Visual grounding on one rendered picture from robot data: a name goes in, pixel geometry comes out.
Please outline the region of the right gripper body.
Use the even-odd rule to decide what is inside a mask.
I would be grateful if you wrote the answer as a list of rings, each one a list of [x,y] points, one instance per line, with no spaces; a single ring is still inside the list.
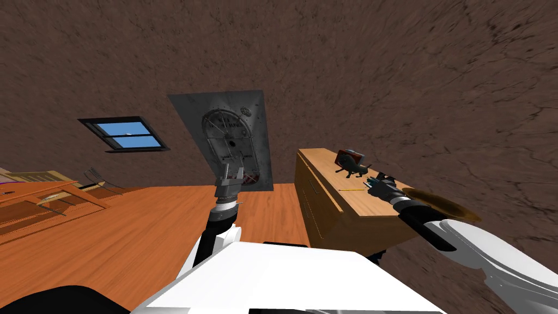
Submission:
[[[397,197],[405,197],[405,194],[396,187],[393,177],[386,177],[382,180],[375,179],[372,185],[372,196],[377,197],[385,202],[391,202]]]

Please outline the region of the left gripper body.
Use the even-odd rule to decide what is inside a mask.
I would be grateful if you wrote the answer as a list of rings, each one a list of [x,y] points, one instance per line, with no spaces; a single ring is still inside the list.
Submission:
[[[237,197],[241,191],[241,178],[225,179],[224,177],[218,177],[215,186],[214,196],[218,199]]]

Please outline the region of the dark animal figurine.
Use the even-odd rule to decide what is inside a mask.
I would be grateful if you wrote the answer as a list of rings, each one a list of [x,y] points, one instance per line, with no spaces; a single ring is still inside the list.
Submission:
[[[371,167],[371,165],[368,165],[366,167],[358,165],[351,155],[346,154],[340,155],[338,158],[338,162],[341,166],[341,169],[336,171],[336,173],[340,173],[345,170],[348,172],[346,178],[350,178],[351,175],[355,173],[358,174],[357,178],[361,178],[364,174],[368,173],[368,170]]]

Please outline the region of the red brown box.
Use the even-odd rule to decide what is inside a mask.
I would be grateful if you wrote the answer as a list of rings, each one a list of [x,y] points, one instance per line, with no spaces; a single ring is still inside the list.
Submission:
[[[351,149],[341,149],[341,150],[337,153],[337,156],[336,156],[336,158],[335,158],[335,164],[338,165],[338,166],[341,166],[341,163],[340,163],[339,159],[341,158],[342,155],[350,155],[350,156],[354,159],[354,161],[355,161],[355,163],[356,163],[357,165],[362,165],[362,162],[363,162],[363,160],[364,160],[364,158],[365,158],[365,156],[364,156],[363,154],[357,153],[357,152],[354,151],[354,150],[351,150]]]

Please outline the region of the wooden dresser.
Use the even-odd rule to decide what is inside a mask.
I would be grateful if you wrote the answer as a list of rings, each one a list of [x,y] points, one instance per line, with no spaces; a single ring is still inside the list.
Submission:
[[[419,236],[367,190],[338,191],[367,187],[366,177],[336,173],[335,158],[325,148],[297,152],[295,188],[311,247],[370,256]]]

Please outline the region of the brown bowl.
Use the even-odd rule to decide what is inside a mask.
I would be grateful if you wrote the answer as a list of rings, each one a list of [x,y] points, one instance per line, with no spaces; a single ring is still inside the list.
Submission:
[[[415,188],[402,188],[402,193],[414,200],[431,206],[449,219],[468,222],[482,221],[482,219],[470,209],[433,193]]]

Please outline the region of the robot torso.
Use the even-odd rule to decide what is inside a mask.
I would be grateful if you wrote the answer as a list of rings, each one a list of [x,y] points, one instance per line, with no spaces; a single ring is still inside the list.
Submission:
[[[446,314],[356,252],[233,242],[131,314]]]

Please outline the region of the black framed window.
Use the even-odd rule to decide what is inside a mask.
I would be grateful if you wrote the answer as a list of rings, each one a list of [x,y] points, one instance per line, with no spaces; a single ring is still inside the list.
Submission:
[[[81,118],[78,121],[108,144],[108,153],[165,152],[170,149],[141,116]]]

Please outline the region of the wooden desk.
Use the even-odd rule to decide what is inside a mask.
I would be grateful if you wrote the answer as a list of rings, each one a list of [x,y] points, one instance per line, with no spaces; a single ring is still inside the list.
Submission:
[[[0,183],[0,245],[111,207],[108,198],[90,194],[95,189],[108,192],[103,185],[83,189],[55,171],[49,174],[58,180],[4,174],[11,181]]]

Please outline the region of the grey metal wall picture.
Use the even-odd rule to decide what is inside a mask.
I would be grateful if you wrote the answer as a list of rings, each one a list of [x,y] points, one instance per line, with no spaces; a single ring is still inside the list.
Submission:
[[[274,189],[264,92],[170,94],[169,101],[216,177],[236,177],[243,191]]]

